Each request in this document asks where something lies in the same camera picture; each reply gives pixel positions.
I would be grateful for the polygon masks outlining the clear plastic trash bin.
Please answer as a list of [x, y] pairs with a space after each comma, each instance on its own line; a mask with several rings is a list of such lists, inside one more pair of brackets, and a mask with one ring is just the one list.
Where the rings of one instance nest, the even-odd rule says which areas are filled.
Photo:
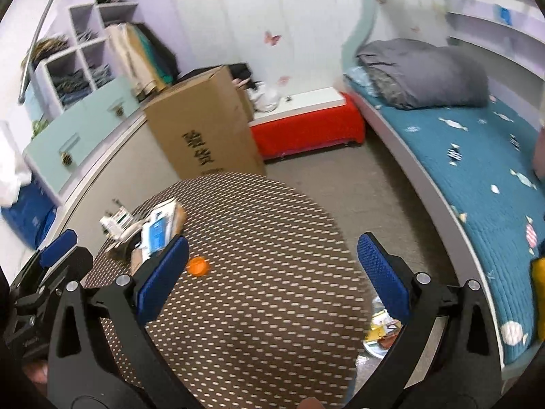
[[402, 330], [403, 323], [390, 316], [380, 297], [372, 299], [371, 310], [370, 328], [365, 335], [363, 346], [372, 357], [383, 359]]

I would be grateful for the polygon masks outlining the blue storage bag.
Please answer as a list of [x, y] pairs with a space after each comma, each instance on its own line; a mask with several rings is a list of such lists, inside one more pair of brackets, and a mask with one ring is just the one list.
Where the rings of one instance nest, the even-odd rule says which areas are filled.
[[29, 248], [37, 249], [56, 218], [56, 204], [37, 179], [23, 186], [18, 200], [2, 207], [1, 214], [14, 234]]

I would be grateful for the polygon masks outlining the yellow garment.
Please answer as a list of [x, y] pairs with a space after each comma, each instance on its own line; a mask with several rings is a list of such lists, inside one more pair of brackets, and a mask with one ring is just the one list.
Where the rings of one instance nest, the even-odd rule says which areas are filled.
[[531, 278], [535, 293], [535, 301], [538, 312], [537, 331], [538, 338], [543, 343], [545, 340], [545, 259], [535, 259], [531, 263]]

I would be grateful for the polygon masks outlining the orange plastic cap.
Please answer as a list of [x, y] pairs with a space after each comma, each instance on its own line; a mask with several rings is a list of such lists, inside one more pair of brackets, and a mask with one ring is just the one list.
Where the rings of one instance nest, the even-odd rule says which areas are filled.
[[187, 264], [187, 272], [194, 277], [201, 277], [210, 271], [211, 265], [204, 257], [192, 258]]

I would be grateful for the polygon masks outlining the mint green drawer cabinet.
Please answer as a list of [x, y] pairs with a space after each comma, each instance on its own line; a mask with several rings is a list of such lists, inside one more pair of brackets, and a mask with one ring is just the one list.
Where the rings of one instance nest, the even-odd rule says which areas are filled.
[[61, 113], [25, 154], [49, 189], [61, 196], [85, 160], [137, 109], [128, 79], [115, 78]]

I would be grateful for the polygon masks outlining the brown polka dot tablecloth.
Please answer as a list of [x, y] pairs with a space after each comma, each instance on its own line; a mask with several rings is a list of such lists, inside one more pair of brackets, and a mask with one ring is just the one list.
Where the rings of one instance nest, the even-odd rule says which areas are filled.
[[342, 407], [370, 320], [370, 283], [311, 198], [247, 173], [183, 180], [141, 202], [187, 212], [192, 257], [148, 332], [207, 408]]

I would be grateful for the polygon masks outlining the blue patterned bed sheet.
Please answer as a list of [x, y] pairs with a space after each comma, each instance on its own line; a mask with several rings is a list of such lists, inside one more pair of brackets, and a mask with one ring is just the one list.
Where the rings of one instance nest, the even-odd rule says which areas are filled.
[[544, 239], [544, 185], [532, 170], [539, 132], [497, 95], [487, 105], [400, 110], [345, 80], [412, 152], [461, 224], [492, 298], [505, 365], [537, 338], [530, 265]]

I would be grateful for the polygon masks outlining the brown cardboard box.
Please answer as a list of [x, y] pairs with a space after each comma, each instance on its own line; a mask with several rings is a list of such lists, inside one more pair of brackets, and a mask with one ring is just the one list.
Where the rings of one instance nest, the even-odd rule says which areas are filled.
[[226, 66], [187, 79], [144, 107], [147, 124], [181, 179], [265, 173], [243, 104]]

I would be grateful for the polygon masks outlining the white cube shelf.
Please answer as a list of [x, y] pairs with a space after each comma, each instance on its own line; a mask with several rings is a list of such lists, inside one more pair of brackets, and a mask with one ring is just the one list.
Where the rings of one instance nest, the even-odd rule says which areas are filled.
[[121, 74], [105, 34], [110, 24], [142, 20], [139, 0], [61, 0], [45, 40], [53, 49], [30, 83], [45, 116], [61, 113]]

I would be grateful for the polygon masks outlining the red bed step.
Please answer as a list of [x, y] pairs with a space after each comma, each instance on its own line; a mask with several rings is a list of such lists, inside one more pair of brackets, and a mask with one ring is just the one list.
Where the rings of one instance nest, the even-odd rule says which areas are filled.
[[344, 92], [340, 95], [344, 103], [339, 106], [251, 126], [262, 159], [272, 161], [340, 145], [362, 145], [364, 119], [352, 99]]

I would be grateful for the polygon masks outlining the hanging clothes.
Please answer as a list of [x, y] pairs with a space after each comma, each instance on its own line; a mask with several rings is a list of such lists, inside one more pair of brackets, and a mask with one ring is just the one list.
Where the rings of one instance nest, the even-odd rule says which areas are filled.
[[119, 70], [139, 100], [172, 86], [177, 78], [176, 65], [167, 63], [165, 56], [152, 40], [131, 23], [110, 24], [105, 28]]

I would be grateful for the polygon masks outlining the grey folded quilt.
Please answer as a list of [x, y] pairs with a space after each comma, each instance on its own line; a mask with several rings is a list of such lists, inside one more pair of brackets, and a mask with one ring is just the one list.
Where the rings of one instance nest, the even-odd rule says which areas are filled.
[[410, 39], [358, 47], [356, 59], [387, 104], [397, 109], [485, 107], [489, 80], [481, 65], [455, 46]]

